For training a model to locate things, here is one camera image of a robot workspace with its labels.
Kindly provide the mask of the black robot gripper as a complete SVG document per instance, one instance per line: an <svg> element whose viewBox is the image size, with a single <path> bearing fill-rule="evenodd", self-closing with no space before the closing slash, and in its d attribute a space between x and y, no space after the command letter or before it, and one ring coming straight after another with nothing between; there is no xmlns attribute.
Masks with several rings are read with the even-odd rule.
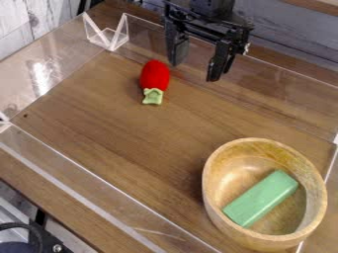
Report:
<svg viewBox="0 0 338 253"><path fill-rule="evenodd" d="M188 53L188 36L215 43L206 67L206 82L215 82L228 72L236 47L245 54L253 24L233 12L235 0L164 0L164 22L168 62L181 64Z"/></svg>

